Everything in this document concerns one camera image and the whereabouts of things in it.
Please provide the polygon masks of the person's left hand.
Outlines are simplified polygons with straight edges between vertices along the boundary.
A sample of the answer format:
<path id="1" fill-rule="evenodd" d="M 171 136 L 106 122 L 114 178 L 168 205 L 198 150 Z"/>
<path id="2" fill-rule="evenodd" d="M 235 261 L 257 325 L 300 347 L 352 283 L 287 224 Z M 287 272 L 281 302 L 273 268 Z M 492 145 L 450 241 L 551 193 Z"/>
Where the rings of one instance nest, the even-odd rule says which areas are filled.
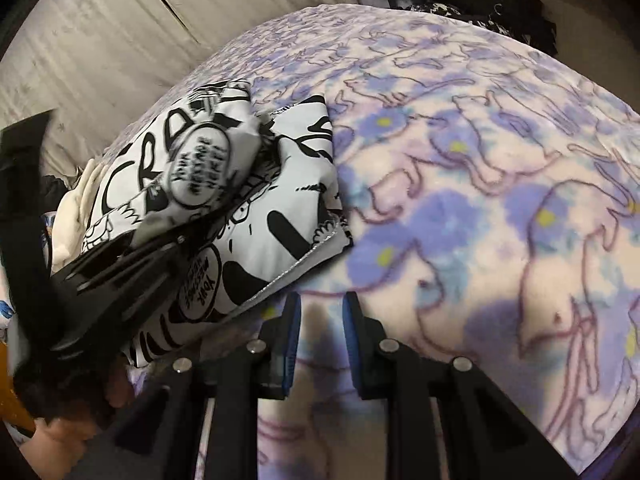
<path id="1" fill-rule="evenodd" d="M 118 412 L 132 400 L 134 387 L 126 366 L 117 361 L 106 382 L 106 406 Z M 82 408 L 78 415 L 57 417 L 50 422 L 38 418 L 34 435 L 20 446 L 20 452 L 39 479 L 63 479 L 103 427 L 88 408 Z"/>

